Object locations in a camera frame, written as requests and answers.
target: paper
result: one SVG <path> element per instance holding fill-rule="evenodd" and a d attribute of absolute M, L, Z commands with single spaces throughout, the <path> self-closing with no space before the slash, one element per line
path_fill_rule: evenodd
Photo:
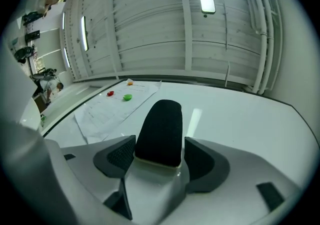
<path fill-rule="evenodd" d="M 142 103 L 156 93 L 161 82 L 132 80 L 117 84 L 95 96 L 74 112 L 77 124 L 88 144 L 101 142 L 120 125 Z M 110 97 L 107 93 L 114 91 Z M 132 99 L 125 101 L 124 95 L 131 94 Z"/>

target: green object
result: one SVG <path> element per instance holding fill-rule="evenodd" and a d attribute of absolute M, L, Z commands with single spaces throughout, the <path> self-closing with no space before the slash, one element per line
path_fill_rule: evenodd
<path fill-rule="evenodd" d="M 132 94 L 126 94 L 126 95 L 124 95 L 124 96 L 123 96 L 123 99 L 124 99 L 125 101 L 130 101 L 130 100 L 132 99 Z"/>

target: ceiling beam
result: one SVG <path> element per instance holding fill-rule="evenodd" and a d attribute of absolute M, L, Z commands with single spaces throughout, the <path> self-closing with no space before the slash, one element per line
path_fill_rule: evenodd
<path fill-rule="evenodd" d="M 182 0 L 183 16 L 184 16 L 184 34 L 185 34 L 185 70 L 192 70 L 192 19 L 190 0 Z"/>
<path fill-rule="evenodd" d="M 82 27 L 81 27 L 81 18 L 82 16 L 84 16 L 84 6 L 83 6 L 84 0 L 78 0 L 78 5 L 77 5 L 77 9 L 78 9 L 78 17 L 76 20 L 76 23 L 78 25 L 78 39 L 80 39 L 79 41 L 79 45 L 80 45 L 80 50 L 81 50 L 81 56 L 83 59 L 83 63 L 84 63 L 84 68 L 87 74 L 87 77 L 93 76 L 92 70 L 90 68 L 89 65 L 89 61 L 88 61 L 88 57 L 87 57 L 87 52 L 85 51 L 85 48 L 83 46 L 83 42 L 82 42 Z"/>
<path fill-rule="evenodd" d="M 66 68 L 67 70 L 70 69 L 72 72 L 74 72 L 75 80 L 80 79 L 80 74 L 79 74 L 79 69 L 76 65 L 76 59 L 75 59 L 75 54 L 73 53 L 73 50 L 69 48 L 69 37 L 68 33 L 71 32 L 71 27 L 70 27 L 70 9 L 65 9 L 64 10 L 65 15 L 64 15 L 64 30 L 62 27 L 60 28 L 60 42 L 64 43 L 62 44 L 62 55 L 64 55 L 64 48 L 66 48 L 66 55 L 67 59 L 69 59 L 70 63 L 70 68 Z"/>
<path fill-rule="evenodd" d="M 110 51 L 110 58 L 112 67 L 117 79 L 118 72 L 122 71 L 122 64 L 119 55 L 119 48 L 117 42 L 116 28 L 115 28 L 115 16 L 114 16 L 114 0 L 105 0 L 104 2 L 104 20 L 106 37 L 108 39 L 108 46 Z"/>

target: black cushion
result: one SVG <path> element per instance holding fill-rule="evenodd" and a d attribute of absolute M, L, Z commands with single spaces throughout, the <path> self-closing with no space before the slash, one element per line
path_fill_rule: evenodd
<path fill-rule="evenodd" d="M 182 128 L 181 105 L 173 100 L 159 100 L 144 120 L 135 145 L 135 156 L 178 167 L 181 163 Z"/>

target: white ceiling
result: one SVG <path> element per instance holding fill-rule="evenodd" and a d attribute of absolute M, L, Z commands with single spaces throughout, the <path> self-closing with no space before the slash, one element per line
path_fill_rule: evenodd
<path fill-rule="evenodd" d="M 228 80 L 252 85 L 261 41 L 251 27 L 247 0 L 214 1 L 216 13 L 204 17 L 200 0 L 189 0 L 187 25 L 182 0 L 68 0 L 61 44 L 74 79 L 180 75 L 224 80 L 229 62 Z M 82 46 L 82 16 L 88 51 Z M 185 30 L 192 33 L 191 70 Z"/>

